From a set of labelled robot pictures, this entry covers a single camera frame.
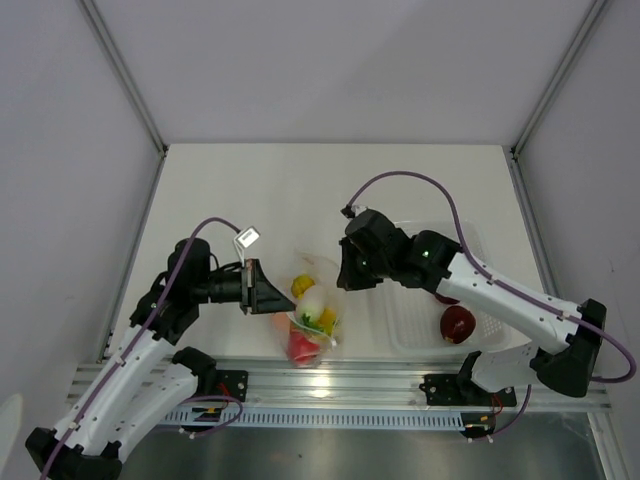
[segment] black bracket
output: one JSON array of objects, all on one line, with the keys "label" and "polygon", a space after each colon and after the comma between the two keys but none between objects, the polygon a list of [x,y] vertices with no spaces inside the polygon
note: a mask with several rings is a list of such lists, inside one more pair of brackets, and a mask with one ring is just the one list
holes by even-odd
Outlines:
[{"label": "black bracket", "polygon": [[424,383],[418,388],[427,396],[427,405],[438,407],[492,407],[494,395],[505,407],[517,405],[513,388],[505,388],[496,393],[476,392],[473,397],[465,396],[458,386],[457,373],[431,373],[424,376]]},{"label": "black bracket", "polygon": [[221,385],[229,392],[229,396],[237,398],[241,402],[247,399],[247,389],[249,388],[249,372],[246,370],[218,370],[218,384],[215,393],[212,395],[226,395]]}]

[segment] red apple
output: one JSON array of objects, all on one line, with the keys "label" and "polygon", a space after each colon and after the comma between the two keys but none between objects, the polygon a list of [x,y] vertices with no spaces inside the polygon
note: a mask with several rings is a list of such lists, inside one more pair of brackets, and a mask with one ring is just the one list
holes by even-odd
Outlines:
[{"label": "red apple", "polygon": [[476,319],[466,308],[449,307],[440,318],[440,334],[447,342],[458,345],[471,336],[476,328]]},{"label": "red apple", "polygon": [[445,297],[444,295],[440,295],[439,293],[434,293],[433,296],[436,297],[436,300],[445,305],[457,305],[458,303],[460,303],[460,300]]}]

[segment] white wall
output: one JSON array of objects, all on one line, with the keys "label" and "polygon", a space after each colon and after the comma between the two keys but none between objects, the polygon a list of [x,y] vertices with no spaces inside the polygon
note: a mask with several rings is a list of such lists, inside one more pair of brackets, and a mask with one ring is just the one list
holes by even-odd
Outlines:
[{"label": "white wall", "polygon": [[169,143],[511,145],[591,0],[98,0]]},{"label": "white wall", "polygon": [[[573,300],[605,303],[607,330],[640,359],[638,25],[639,2],[613,2],[522,165],[560,288]],[[603,360],[605,373],[626,368],[608,346]],[[637,450],[640,379],[610,393],[626,445]]]},{"label": "white wall", "polygon": [[26,397],[3,478],[96,354],[157,165],[73,0],[0,4],[0,403]]}]

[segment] plastic bag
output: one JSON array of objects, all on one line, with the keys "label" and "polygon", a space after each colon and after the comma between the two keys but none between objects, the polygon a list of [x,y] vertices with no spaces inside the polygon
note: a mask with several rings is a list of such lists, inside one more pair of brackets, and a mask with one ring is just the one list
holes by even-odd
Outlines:
[{"label": "plastic bag", "polygon": [[[336,287],[339,272],[338,265],[328,258],[295,252],[286,274],[278,281],[280,290],[296,305],[304,294],[296,298],[292,286],[294,280],[302,275],[311,277],[313,284],[322,286],[326,292],[324,311],[313,322],[297,318],[295,312],[276,313],[271,317],[277,339],[296,367],[316,366],[326,352],[342,342],[345,292]],[[294,287],[294,291],[301,291],[300,284]]]}]

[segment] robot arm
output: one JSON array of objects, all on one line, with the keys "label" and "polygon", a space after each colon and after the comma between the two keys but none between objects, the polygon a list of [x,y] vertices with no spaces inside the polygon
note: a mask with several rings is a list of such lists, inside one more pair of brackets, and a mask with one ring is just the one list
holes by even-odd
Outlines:
[{"label": "robot arm", "polygon": [[[168,271],[186,245],[178,243]],[[175,345],[198,318],[200,304],[237,302],[251,314],[295,309],[266,279],[259,260],[211,271],[210,254],[209,244],[196,238],[149,328],[142,330],[157,308],[167,272],[140,299],[120,346],[71,411],[53,429],[31,433],[26,446],[40,471],[54,455],[46,472],[52,479],[114,480],[137,443],[173,408],[194,394],[215,393],[215,360],[190,347],[176,353]],[[166,356],[172,356],[172,365],[163,377],[134,398]]]},{"label": "robot arm", "polygon": [[457,242],[432,231],[409,238],[375,210],[365,210],[353,218],[345,235],[340,241],[338,287],[363,290],[389,278],[407,288],[477,306],[532,340],[531,344],[503,352],[470,354],[460,373],[465,377],[460,383],[467,384],[468,395],[477,394],[478,389],[496,392],[508,386],[528,385],[536,378],[564,395],[586,395],[601,338],[566,317],[577,316],[602,329],[606,315],[603,305],[594,300],[577,305],[508,280],[518,291],[563,312],[562,317],[553,315],[500,287],[504,276],[486,265],[483,268],[490,278],[480,275]]}]

